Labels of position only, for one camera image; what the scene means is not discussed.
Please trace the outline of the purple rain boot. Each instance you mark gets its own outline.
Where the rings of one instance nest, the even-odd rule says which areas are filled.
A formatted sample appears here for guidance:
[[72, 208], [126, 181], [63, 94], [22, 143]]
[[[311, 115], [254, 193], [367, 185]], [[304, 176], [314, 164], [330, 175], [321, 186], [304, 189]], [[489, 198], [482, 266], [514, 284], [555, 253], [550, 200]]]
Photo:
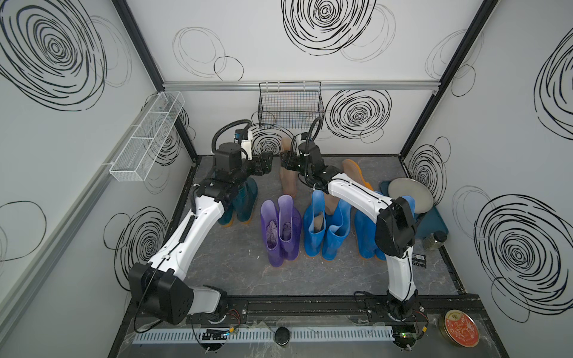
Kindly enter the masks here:
[[268, 260], [271, 266], [282, 266], [282, 257], [278, 235], [278, 212], [272, 200], [266, 200], [261, 205], [261, 233]]
[[301, 214], [290, 195], [278, 199], [279, 243], [285, 260], [294, 261], [298, 257], [301, 239]]

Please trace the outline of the beige rain boot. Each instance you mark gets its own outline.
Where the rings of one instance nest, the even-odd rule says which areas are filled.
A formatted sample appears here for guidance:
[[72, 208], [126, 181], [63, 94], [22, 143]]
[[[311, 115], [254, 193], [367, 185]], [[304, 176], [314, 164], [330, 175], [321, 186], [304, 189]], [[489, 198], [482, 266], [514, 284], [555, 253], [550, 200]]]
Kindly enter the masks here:
[[[360, 166], [354, 162], [352, 159], [344, 159], [342, 162], [343, 172], [347, 174], [352, 180], [358, 182], [359, 184], [365, 186], [366, 188], [373, 190], [373, 187], [370, 183], [366, 182], [363, 177], [362, 170]], [[334, 197], [330, 194], [325, 194], [325, 213], [329, 216], [334, 214], [334, 211], [337, 209], [339, 199]]]
[[[283, 137], [281, 139], [281, 153], [289, 153], [292, 144], [292, 139]], [[283, 194], [290, 195], [292, 198], [297, 194], [297, 175], [295, 171], [287, 170], [283, 167], [280, 168], [279, 178], [283, 189]]]

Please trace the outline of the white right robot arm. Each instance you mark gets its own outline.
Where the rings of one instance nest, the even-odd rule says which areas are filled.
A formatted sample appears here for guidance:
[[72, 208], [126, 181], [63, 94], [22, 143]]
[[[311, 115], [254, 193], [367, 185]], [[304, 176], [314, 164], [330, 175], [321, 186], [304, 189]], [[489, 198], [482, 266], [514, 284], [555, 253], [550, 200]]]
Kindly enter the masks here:
[[386, 311], [393, 320], [403, 322], [413, 315], [418, 303], [412, 259], [416, 224], [411, 207], [415, 201], [378, 194], [343, 170], [326, 165], [314, 143], [321, 127], [322, 120], [314, 119], [301, 136], [302, 144], [281, 156], [281, 166], [296, 171], [304, 185], [347, 202], [375, 223], [375, 244], [388, 265]]

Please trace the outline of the blue rain boot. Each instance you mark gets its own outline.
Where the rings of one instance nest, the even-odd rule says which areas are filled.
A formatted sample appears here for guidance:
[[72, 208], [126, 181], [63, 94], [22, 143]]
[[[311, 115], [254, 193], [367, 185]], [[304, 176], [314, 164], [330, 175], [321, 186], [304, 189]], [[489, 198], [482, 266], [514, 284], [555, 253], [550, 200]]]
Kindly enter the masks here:
[[386, 257], [403, 258], [413, 246], [416, 228], [413, 218], [415, 201], [410, 196], [393, 199], [386, 209], [380, 209], [375, 230], [375, 243]]
[[326, 215], [325, 239], [322, 244], [322, 257], [333, 261], [337, 251], [351, 231], [352, 206], [340, 200], [332, 215]]
[[325, 237], [325, 195], [315, 190], [311, 196], [311, 203], [304, 213], [304, 250], [307, 256], [315, 257], [319, 254]]
[[360, 256], [366, 260], [373, 258], [378, 249], [375, 242], [376, 223], [357, 210], [355, 212], [355, 231]]

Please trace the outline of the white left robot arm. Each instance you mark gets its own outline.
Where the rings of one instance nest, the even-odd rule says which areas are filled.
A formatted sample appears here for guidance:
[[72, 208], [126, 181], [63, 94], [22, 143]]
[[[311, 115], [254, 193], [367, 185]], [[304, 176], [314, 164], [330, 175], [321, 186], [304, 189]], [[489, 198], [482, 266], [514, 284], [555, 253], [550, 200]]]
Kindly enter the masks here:
[[181, 323], [187, 316], [225, 317], [227, 294], [214, 286], [190, 286], [184, 279], [192, 260], [213, 226], [222, 218], [248, 222], [258, 198], [256, 176], [270, 173], [273, 154], [252, 152], [249, 119], [240, 119], [213, 135], [213, 167], [190, 192], [190, 210], [173, 235], [147, 263], [128, 273], [135, 313], [158, 323]]

